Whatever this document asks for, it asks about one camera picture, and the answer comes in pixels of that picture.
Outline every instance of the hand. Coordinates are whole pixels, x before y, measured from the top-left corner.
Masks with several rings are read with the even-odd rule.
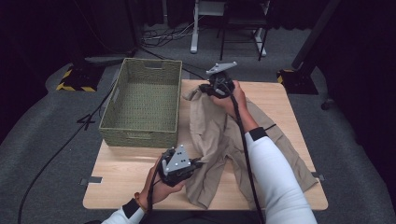
[[[233,84],[235,85],[235,89],[233,90],[233,96],[235,97],[235,100],[238,103],[239,112],[244,113],[245,111],[248,111],[247,99],[245,93],[244,91],[242,91],[238,81],[234,80]],[[212,95],[210,96],[210,99],[213,101],[215,105],[219,105],[223,107],[227,114],[229,114],[231,117],[236,119],[235,110],[233,108],[233,101],[231,100],[231,97],[219,99],[216,96]]]
[[[154,176],[155,167],[160,162],[161,157],[155,162],[154,166],[149,169],[148,177],[146,179],[145,187],[140,192],[139,202],[145,207],[148,208],[148,201],[147,197],[149,195],[149,186],[151,184],[151,179]],[[158,203],[163,201],[165,198],[169,196],[171,193],[179,192],[183,189],[184,185],[186,184],[186,180],[181,181],[174,187],[169,187],[161,181],[160,176],[157,174],[154,177],[154,191],[152,193],[152,203]]]

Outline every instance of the gray carpet floor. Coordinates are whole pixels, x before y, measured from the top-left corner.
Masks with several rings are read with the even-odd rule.
[[[220,62],[220,44],[214,29],[200,32],[196,54],[190,54],[189,35],[148,50],[181,60],[186,68],[201,76],[214,63],[238,62],[229,70],[233,79],[276,82],[276,71],[290,68],[309,32],[270,31],[267,56],[260,62],[252,44],[226,45]],[[135,57],[154,58],[141,50]],[[98,92],[56,91],[68,66],[49,77],[46,84],[49,94],[21,117],[0,146],[2,224],[17,222],[23,194],[32,180],[78,129],[80,124],[76,121],[99,106],[120,71],[120,64],[107,67]],[[183,77],[197,79],[186,72]],[[312,78],[319,95],[289,95],[289,99],[317,171],[326,178],[322,186],[329,207],[315,212],[318,223],[396,223],[386,186],[363,148],[355,143],[353,130],[344,115],[336,104],[327,111],[320,109],[328,97],[326,80],[318,69]],[[102,141],[98,113],[93,120],[95,123],[87,131],[81,130],[37,179],[26,198],[22,223],[84,223],[104,220],[114,211],[88,210],[82,205],[85,187],[78,183],[91,175]]]

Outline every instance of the black stand base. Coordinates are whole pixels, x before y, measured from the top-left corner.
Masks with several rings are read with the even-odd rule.
[[[104,71],[104,66],[86,66],[82,69],[70,66],[56,90],[97,91],[98,83]]]
[[[282,69],[276,73],[276,78],[285,87],[287,94],[318,95],[312,78],[301,76],[299,71]]]

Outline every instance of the person's left hand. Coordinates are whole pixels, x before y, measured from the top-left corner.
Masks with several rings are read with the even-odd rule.
[[[151,184],[151,179],[154,176],[155,167],[160,162],[160,159],[161,157],[155,162],[154,166],[151,167],[151,169],[149,169],[145,187],[140,192],[139,202],[145,208],[148,208],[147,197],[149,195],[149,186]],[[169,196],[169,194],[181,191],[185,184],[186,184],[186,180],[183,180],[174,187],[169,187],[168,185],[166,185],[161,181],[160,176],[157,174],[154,179],[154,191],[152,193],[152,203],[155,204],[160,201],[163,201],[165,198]]]

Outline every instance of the bracelet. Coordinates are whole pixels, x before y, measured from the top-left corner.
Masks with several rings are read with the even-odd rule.
[[[139,202],[139,197],[140,197],[140,193],[136,192],[134,194],[134,201],[140,206],[140,208],[143,210],[143,212],[147,213],[148,210]]]

